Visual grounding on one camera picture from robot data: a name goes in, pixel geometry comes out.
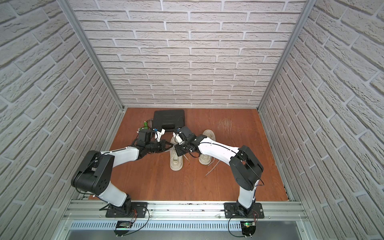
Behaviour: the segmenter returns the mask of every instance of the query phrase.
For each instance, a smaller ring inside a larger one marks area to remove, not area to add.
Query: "black joint housing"
[[[243,145],[229,161],[236,182],[245,190],[252,190],[262,176],[264,168],[252,150]]]
[[[78,190],[100,195],[109,185],[114,158],[98,151],[89,151],[73,175],[71,185]]]

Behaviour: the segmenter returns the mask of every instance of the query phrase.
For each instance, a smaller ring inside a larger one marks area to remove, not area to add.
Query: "sneaker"
[[[203,132],[203,135],[206,135],[213,141],[216,141],[215,134],[212,132],[212,130],[209,130],[209,129],[205,130]],[[199,157],[199,162],[203,165],[208,165],[211,162],[211,159],[212,159],[212,156],[201,154]]]
[[[175,137],[172,137],[172,140],[170,141],[173,144],[177,144],[175,141]],[[178,157],[176,154],[175,147],[173,146],[169,150],[169,155],[170,155],[170,168],[173,171],[179,171],[183,167],[183,156]]]

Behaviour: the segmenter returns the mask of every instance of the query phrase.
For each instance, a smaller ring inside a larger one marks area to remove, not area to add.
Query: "mounting plate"
[[[259,202],[254,203],[252,206],[252,210],[249,212],[246,218],[253,218],[253,211],[257,212],[258,214],[258,216],[256,215],[256,218],[258,219],[264,218],[264,211],[261,203]],[[224,212],[225,212],[225,218],[231,218],[232,216],[237,216],[239,214],[238,207],[235,202],[225,202]]]
[[[137,218],[144,218],[146,209],[144,207],[147,207],[147,202],[132,202],[132,208],[136,209],[137,212]],[[115,208],[112,208],[111,206],[108,206],[107,213],[105,214],[105,217],[126,217],[126,218],[132,218],[134,216],[134,212],[132,211],[130,214],[125,214],[119,210],[116,210]]]

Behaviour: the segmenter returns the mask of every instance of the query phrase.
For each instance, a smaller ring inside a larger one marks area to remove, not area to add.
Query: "aluminum frame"
[[[262,96],[262,99],[260,100],[260,104],[257,107],[258,112],[260,112],[261,108],[263,107],[263,105],[266,101],[266,98],[269,96],[269,92],[271,91],[273,84],[277,80],[277,77],[278,77],[281,69],[283,69],[283,66],[284,66],[285,62],[287,61],[289,54],[291,53],[293,46],[295,45],[296,40],[299,37],[301,30],[303,29],[305,22],[307,21],[308,16],[310,15],[315,3],[316,3],[316,0],[307,0],[306,1],[305,5],[303,7],[303,10],[301,11],[300,16],[296,22],[295,28],[293,29],[292,34],[291,34],[290,38],[288,39],[288,42],[285,45],[283,53],[282,53],[282,55],[281,55],[281,57],[277,63],[277,66],[276,66],[276,68],[272,74],[271,80],[269,81],[268,86],[266,87],[266,90]]]
[[[57,0],[59,3],[61,9],[63,10],[63,13],[67,17],[69,23],[71,24],[73,31],[77,34],[81,44],[83,45],[85,51],[87,52],[89,58],[91,59],[92,63],[94,64],[97,72],[100,74],[101,79],[103,80],[105,86],[107,87],[108,91],[112,95],[113,100],[115,101],[116,105],[120,110],[124,109],[124,106],[116,93],[115,88],[113,87],[107,72],[105,71],[103,65],[101,64],[101,61],[99,57],[97,56],[95,50],[92,47],[91,42],[89,41],[87,35],[85,34],[84,29],[82,28],[80,21],[76,17],[76,14],[74,13],[74,10],[71,6],[71,4],[68,2],[68,0]]]
[[[147,208],[151,220],[226,220],[223,201],[146,202],[148,202]],[[259,221],[308,221],[301,202],[260,203],[263,206],[265,218]],[[106,218],[101,215],[104,212],[100,212],[99,209],[105,205],[106,203],[100,200],[72,200],[63,215],[63,220],[126,220],[126,218]],[[234,220],[244,220],[244,218],[234,218]]]
[[[149,221],[186,221],[227,223],[224,214],[224,201],[146,201],[148,202]],[[259,221],[295,221],[303,240],[314,239],[313,230],[301,202],[260,202],[265,218]],[[53,240],[64,240],[71,229],[73,221],[109,222],[126,220],[126,218],[106,218],[99,209],[105,206],[101,200],[71,200],[58,225]],[[233,222],[253,218],[233,218]]]

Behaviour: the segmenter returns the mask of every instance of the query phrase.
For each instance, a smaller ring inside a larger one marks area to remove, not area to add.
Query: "metal rail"
[[[63,13],[65,14],[68,21],[70,22],[73,28],[73,31],[77,34],[81,44],[85,48],[85,51],[87,52],[89,58],[94,64],[97,72],[100,74],[101,79],[103,80],[105,86],[107,87],[108,91],[112,95],[113,100],[115,101],[118,108],[122,111],[124,109],[124,106],[120,101],[120,98],[117,95],[116,90],[113,87],[111,81],[109,80],[107,72],[105,71],[95,50],[93,49],[91,42],[89,41],[87,35],[85,34],[85,31],[81,26],[80,21],[77,19],[76,14],[74,13],[73,8],[71,7],[71,4],[68,2],[68,0],[57,0],[57,2],[59,3],[61,9],[63,10]]]
[[[224,202],[220,201],[147,201],[151,220],[223,220]],[[260,202],[264,219],[259,221],[307,221],[301,202]],[[124,220],[106,218],[105,206],[100,200],[72,200],[65,211],[63,220]]]
[[[315,3],[316,3],[316,0],[307,0],[307,2],[305,3],[305,6],[303,7],[303,10],[301,11],[299,19],[296,22],[295,28],[293,29],[292,34],[291,34],[290,38],[288,39],[288,42],[287,42],[287,44],[283,50],[283,53],[279,59],[279,62],[278,62],[277,66],[276,66],[276,68],[272,74],[271,80],[269,81],[268,86],[266,87],[266,90],[265,90],[263,97],[260,101],[260,104],[257,108],[257,110],[259,112],[260,112],[261,108],[263,107],[263,105],[266,101],[266,98],[268,97],[269,92],[272,89],[273,84],[277,80],[277,77],[279,76],[281,69],[283,69],[283,66],[284,66],[285,62],[287,61],[289,54],[291,53],[291,50],[292,50],[293,46],[295,45],[296,40],[299,37],[301,30],[303,29],[305,22],[307,21],[308,16],[310,15]]]

